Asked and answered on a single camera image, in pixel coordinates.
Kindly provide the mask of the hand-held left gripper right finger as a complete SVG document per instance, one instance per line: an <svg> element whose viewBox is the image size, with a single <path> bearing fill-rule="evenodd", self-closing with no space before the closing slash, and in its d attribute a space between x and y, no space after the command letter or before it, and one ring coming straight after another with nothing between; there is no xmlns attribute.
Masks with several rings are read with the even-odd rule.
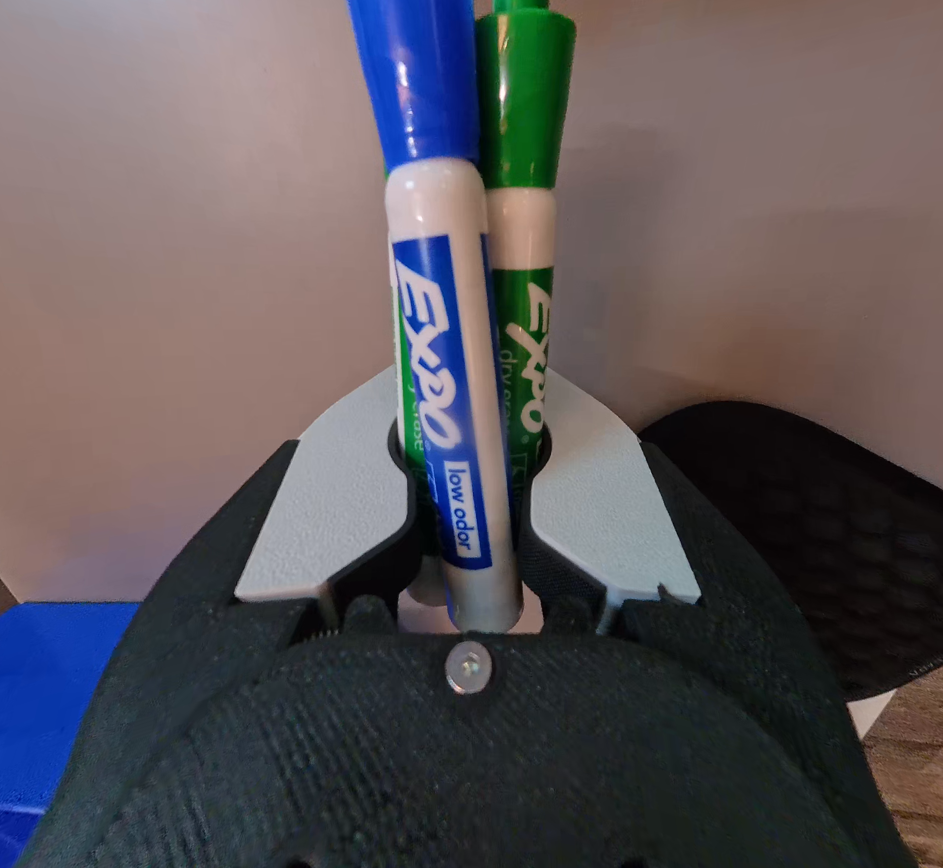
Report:
<svg viewBox="0 0 943 868"><path fill-rule="evenodd" d="M617 414L554 370L545 456L522 512L522 579L545 604L592 607L661 593L695 604L701 589L639 438Z"/></svg>

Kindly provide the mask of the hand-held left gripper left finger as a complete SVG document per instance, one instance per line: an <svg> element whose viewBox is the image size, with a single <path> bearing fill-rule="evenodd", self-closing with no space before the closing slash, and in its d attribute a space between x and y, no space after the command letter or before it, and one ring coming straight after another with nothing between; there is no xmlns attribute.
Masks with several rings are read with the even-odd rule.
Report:
<svg viewBox="0 0 943 868"><path fill-rule="evenodd" d="M327 597L341 615L356 597L396 611L418 573L410 537L415 485L396 450L397 385L384 370L319 415L297 442L247 560L243 602Z"/></svg>

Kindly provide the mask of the green dry-erase marker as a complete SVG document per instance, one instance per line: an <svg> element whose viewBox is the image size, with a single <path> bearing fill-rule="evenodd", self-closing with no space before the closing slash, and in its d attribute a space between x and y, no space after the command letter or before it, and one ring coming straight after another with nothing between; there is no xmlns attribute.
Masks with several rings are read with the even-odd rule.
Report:
<svg viewBox="0 0 943 868"><path fill-rule="evenodd" d="M437 515L429 493L418 401L409 365L406 325L390 237L387 237L387 246L397 379L397 441L403 461L415 483L416 531L421 553L420 568L408 586L408 592L422 606L440 607L446 605L446 593Z"/></svg>
<svg viewBox="0 0 943 868"><path fill-rule="evenodd" d="M480 174L488 216L512 514L543 441L557 180L576 27L550 0L492 0L476 21Z"/></svg>

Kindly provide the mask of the blue plastic bin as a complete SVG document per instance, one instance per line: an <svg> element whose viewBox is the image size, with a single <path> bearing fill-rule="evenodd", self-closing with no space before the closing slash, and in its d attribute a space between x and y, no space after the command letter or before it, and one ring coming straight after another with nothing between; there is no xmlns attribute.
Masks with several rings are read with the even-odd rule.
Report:
<svg viewBox="0 0 943 868"><path fill-rule="evenodd" d="M1 865L49 809L137 602L32 602L1 616Z"/></svg>

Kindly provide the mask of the blue dry-erase marker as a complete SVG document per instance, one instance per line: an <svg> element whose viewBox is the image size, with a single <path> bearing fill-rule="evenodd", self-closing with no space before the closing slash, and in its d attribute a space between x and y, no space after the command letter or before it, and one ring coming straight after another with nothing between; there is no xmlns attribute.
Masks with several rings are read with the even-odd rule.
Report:
<svg viewBox="0 0 943 868"><path fill-rule="evenodd" d="M522 614L477 169L473 0L347 0L388 178L401 322L451 619L505 633Z"/></svg>

